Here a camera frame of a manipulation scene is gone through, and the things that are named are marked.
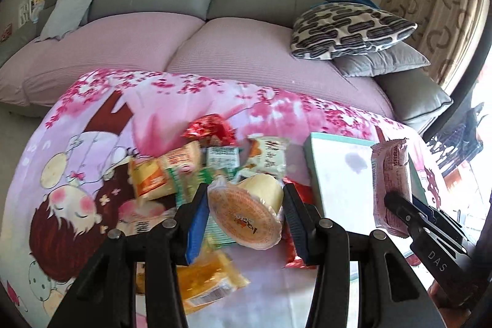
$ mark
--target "patterned pillow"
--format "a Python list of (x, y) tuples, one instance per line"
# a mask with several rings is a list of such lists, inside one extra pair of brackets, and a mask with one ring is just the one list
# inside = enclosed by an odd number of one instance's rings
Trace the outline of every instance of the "patterned pillow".
[(290, 49), (302, 59), (365, 55), (393, 46), (416, 28), (416, 23), (366, 5), (326, 3), (297, 19)]

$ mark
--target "snack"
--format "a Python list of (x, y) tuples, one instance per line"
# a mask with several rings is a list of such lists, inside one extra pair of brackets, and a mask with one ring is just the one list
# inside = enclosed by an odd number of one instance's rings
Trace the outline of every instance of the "snack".
[(239, 166), (238, 147), (211, 146), (207, 148), (207, 167), (234, 169)]
[(189, 173), (200, 168), (201, 157), (200, 144), (195, 140), (158, 159), (162, 168), (175, 168), (177, 172)]
[(150, 200), (140, 203), (137, 199), (128, 200), (118, 209), (116, 228), (126, 236), (148, 232), (166, 218), (172, 218), (176, 208), (166, 210), (163, 204)]
[[(193, 174), (186, 177), (186, 187), (188, 190), (188, 201), (191, 202), (195, 196), (198, 186), (203, 182), (211, 184), (218, 176), (223, 176), (226, 180), (228, 177), (234, 177), (233, 171), (227, 168), (215, 170), (210, 167), (204, 167)], [(215, 220), (208, 216), (207, 226), (205, 227), (205, 235), (213, 240), (217, 247), (232, 245), (234, 242), (223, 230), (219, 228)]]
[[(200, 255), (189, 267), (177, 266), (181, 299), (186, 314), (226, 297), (249, 281), (244, 278), (225, 253), (215, 250), (205, 240)], [(137, 264), (137, 293), (145, 293), (145, 265)]]
[[(312, 193), (311, 187), (307, 185), (299, 184), (298, 182), (291, 181), (287, 177), (284, 178), (286, 184), (294, 184), (299, 197), (304, 203), (314, 204), (314, 195)], [(304, 261), (297, 255), (296, 246), (294, 245), (294, 240), (290, 233), (289, 225), (284, 224), (284, 229), (282, 230), (282, 239), (285, 240), (287, 248), (287, 263), (285, 267), (287, 268), (309, 268), (314, 269), (316, 266), (306, 266)]]
[(243, 176), (264, 172), (276, 178), (285, 176), (285, 150), (289, 140), (277, 136), (248, 136), (252, 143), (249, 158), (240, 171)]
[(412, 202), (407, 140), (389, 140), (371, 148), (376, 227), (384, 228), (392, 235), (408, 238), (407, 226), (384, 205), (384, 197), (391, 191), (398, 191)]
[(158, 199), (177, 192), (173, 170), (162, 168), (158, 159), (137, 162), (131, 158), (128, 169), (137, 199)]
[(236, 133), (219, 114), (208, 114), (192, 121), (183, 135), (190, 140), (199, 140), (201, 146), (236, 146)]
[(258, 250), (280, 241), (283, 197), (280, 183), (267, 174), (256, 174), (238, 185), (220, 176), (208, 187), (210, 215), (217, 225), (240, 245)]

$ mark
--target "curtain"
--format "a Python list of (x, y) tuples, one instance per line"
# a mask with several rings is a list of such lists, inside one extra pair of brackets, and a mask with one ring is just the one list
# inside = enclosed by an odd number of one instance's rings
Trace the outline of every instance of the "curtain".
[(418, 24), (417, 30), (405, 42), (427, 57), (430, 66), (425, 70), (445, 90), (455, 73), (464, 71), (463, 63), (469, 63), (474, 52), (474, 49), (470, 52), (470, 43), (474, 36), (481, 36), (483, 24), (479, 24), (479, 20), (482, 18), (485, 22), (488, 6), (488, 0), (381, 2), (382, 9)]

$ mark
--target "red snack package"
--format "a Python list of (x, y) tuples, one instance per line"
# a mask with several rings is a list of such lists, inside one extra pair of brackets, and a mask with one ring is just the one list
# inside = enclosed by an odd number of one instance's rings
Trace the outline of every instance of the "red snack package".
[(198, 140), (203, 147), (237, 146), (236, 130), (219, 114), (208, 114), (192, 121), (181, 136), (189, 140)]
[[(304, 203), (313, 204), (314, 197), (312, 194), (312, 190), (310, 186), (299, 184), (298, 182), (292, 181), (289, 178), (285, 177), (284, 182), (286, 184), (294, 184), (296, 187), (297, 193), (299, 194), (301, 200)], [(287, 223), (284, 224), (284, 229), (282, 230), (282, 239), (285, 240), (287, 246), (287, 263), (285, 267), (287, 268), (309, 268), (314, 269), (316, 266), (306, 266), (304, 261), (297, 255), (296, 247), (294, 245), (294, 240), (292, 239), (292, 235), (290, 234), (289, 225)]]

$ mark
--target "pink snack package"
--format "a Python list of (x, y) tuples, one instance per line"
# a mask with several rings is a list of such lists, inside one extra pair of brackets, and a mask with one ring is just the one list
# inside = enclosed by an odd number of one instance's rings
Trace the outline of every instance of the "pink snack package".
[(384, 197), (390, 191), (398, 191), (412, 202), (407, 140), (389, 140), (371, 148), (376, 227), (384, 228), (392, 235), (408, 238), (407, 226), (384, 205)]

